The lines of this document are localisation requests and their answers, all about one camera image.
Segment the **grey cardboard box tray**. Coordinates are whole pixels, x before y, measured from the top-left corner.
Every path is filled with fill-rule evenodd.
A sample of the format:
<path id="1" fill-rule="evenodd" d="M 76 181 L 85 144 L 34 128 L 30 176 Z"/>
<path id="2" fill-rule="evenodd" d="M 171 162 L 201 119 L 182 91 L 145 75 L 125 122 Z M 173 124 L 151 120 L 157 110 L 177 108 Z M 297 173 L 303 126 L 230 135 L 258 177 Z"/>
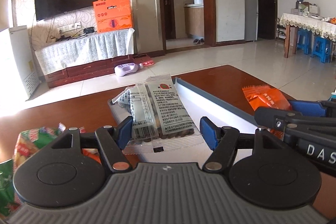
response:
<path id="1" fill-rule="evenodd" d="M 233 127 L 254 134 L 253 116 L 219 98 L 170 75 L 149 77 L 126 87 L 108 101 L 117 123 L 132 118 L 131 131 L 117 137 L 126 155 L 149 162 L 197 162 L 204 164 L 218 143 L 201 134 L 201 118 L 218 128 Z"/>

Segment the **white-grey seed packets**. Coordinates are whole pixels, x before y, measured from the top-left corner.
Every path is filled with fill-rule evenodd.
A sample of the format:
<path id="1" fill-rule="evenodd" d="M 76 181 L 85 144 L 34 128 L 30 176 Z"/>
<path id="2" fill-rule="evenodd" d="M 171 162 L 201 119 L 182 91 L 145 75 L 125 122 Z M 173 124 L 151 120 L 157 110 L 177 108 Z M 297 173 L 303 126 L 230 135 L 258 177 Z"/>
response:
<path id="1" fill-rule="evenodd" d="M 126 155 L 161 153 L 203 143 L 171 75 L 149 77 L 128 86 L 109 100 L 108 106 L 118 124 L 133 118 L 131 139 L 123 150 Z"/>

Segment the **orange square snack packet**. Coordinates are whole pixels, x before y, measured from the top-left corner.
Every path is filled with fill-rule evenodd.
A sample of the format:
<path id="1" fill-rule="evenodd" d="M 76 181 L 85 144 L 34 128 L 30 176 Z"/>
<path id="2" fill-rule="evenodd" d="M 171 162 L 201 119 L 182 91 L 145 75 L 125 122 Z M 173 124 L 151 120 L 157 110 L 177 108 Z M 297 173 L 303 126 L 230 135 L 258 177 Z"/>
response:
<path id="1" fill-rule="evenodd" d="M 279 110 L 292 110 L 292 106 L 284 94 L 269 85 L 252 85 L 243 87 L 242 91 L 254 111 L 258 107 L 269 107 Z"/>

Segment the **green chips bag with picture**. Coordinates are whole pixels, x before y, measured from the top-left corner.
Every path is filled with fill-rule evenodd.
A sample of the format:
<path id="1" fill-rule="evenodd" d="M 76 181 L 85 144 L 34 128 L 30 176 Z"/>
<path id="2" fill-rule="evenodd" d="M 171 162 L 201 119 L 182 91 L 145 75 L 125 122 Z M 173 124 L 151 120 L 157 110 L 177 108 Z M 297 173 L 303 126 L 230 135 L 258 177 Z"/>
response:
<path id="1" fill-rule="evenodd" d="M 59 123 L 58 127 L 40 127 L 21 132 L 14 149 L 13 172 L 28 158 L 51 143 L 66 130 L 66 126 Z"/>

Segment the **dark green snack bag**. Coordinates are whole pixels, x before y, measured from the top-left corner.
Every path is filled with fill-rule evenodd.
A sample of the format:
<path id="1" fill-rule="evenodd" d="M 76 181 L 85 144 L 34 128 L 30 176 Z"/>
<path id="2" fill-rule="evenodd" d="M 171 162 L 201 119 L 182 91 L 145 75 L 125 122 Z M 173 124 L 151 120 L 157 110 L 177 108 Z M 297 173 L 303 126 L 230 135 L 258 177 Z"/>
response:
<path id="1" fill-rule="evenodd" d="M 13 186 L 13 160 L 7 160 L 0 165 L 0 212 L 1 219 L 8 217 L 20 205 Z"/>

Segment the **purple white floor bottle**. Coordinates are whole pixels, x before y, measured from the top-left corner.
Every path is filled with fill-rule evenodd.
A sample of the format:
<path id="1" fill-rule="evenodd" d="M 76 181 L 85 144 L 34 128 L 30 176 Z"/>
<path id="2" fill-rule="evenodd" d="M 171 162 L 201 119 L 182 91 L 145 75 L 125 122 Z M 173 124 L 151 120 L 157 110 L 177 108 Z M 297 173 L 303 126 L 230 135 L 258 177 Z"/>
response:
<path id="1" fill-rule="evenodd" d="M 114 68 L 114 72 L 118 77 L 123 77 L 125 75 L 129 75 L 132 73 L 136 73 L 137 71 L 143 68 L 143 64 L 136 64 L 136 63 L 127 63 L 121 64 Z"/>

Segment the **red floor scale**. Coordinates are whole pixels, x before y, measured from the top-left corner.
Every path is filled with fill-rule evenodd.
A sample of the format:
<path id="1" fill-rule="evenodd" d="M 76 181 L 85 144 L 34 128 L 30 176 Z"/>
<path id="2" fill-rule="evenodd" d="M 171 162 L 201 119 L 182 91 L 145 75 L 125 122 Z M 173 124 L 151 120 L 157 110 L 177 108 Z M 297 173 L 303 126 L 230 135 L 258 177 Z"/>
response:
<path id="1" fill-rule="evenodd" d="M 133 61 L 136 64 L 142 64 L 143 67 L 149 67 L 155 64 L 153 59 L 147 54 L 134 55 Z"/>

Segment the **tv cabinet with floral cloth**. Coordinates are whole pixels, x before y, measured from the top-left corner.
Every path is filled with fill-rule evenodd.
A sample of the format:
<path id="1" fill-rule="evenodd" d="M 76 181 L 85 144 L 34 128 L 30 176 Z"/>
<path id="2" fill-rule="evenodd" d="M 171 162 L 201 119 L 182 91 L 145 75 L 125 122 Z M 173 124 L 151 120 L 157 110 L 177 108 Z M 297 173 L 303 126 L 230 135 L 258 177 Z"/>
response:
<path id="1" fill-rule="evenodd" d="M 133 28 L 50 43 L 35 51 L 50 88 L 114 73 L 134 55 Z"/>

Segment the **blue plastic stool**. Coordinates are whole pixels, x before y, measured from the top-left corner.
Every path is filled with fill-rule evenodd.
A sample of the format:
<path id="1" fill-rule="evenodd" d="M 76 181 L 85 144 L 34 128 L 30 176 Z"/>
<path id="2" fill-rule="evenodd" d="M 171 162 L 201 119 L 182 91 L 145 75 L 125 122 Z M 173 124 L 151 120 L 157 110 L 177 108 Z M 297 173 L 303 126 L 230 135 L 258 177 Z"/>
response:
<path id="1" fill-rule="evenodd" d="M 329 39 L 315 36 L 311 57 L 317 56 L 321 63 L 330 63 L 332 60 L 331 45 L 332 43 Z"/>
<path id="2" fill-rule="evenodd" d="M 303 28 L 299 28 L 297 32 L 297 50 L 303 50 L 305 55 L 311 53 L 311 38 L 312 33 L 310 30 L 304 30 Z"/>

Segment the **dining table with lace cloth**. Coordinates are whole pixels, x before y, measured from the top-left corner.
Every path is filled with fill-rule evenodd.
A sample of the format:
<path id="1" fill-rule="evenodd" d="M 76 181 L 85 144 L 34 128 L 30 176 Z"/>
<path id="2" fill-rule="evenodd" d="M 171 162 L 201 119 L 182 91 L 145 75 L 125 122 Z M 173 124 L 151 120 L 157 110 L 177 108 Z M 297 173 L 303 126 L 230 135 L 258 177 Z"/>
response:
<path id="1" fill-rule="evenodd" d="M 314 35 L 329 39 L 335 42 L 335 24 L 323 20 L 314 19 L 301 15 L 283 13 L 280 18 L 280 25 L 285 28 L 284 57 L 289 57 L 290 41 L 293 40 L 292 53 L 296 54 L 297 33 L 299 28 L 311 31 Z"/>

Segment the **orange gift box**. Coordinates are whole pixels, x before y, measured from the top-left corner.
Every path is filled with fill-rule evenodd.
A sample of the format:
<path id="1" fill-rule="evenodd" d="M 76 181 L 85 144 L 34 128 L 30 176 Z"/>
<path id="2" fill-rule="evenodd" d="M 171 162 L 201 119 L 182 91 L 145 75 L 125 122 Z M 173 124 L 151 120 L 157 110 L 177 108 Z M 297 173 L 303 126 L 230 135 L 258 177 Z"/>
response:
<path id="1" fill-rule="evenodd" d="M 133 27 L 130 0 L 98 0 L 93 9 L 98 33 Z"/>

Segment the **white chest freezer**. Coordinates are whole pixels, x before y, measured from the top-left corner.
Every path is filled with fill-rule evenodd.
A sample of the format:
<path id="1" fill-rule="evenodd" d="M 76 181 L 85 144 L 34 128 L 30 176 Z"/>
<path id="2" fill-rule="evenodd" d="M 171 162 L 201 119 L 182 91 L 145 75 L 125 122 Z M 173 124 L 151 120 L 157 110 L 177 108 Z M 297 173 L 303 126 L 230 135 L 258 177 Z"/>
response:
<path id="1" fill-rule="evenodd" d="M 39 84 L 27 27 L 1 31 L 1 97 L 26 101 Z"/>

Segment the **grey refrigerator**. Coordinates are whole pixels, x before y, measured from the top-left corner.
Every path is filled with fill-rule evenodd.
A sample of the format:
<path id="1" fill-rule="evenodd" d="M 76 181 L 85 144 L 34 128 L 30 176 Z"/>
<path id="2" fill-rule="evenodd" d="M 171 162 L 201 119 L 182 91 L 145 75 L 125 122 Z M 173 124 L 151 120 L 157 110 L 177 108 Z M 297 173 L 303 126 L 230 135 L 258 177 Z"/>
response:
<path id="1" fill-rule="evenodd" d="M 259 0 L 245 0 L 245 41 L 257 40 Z"/>

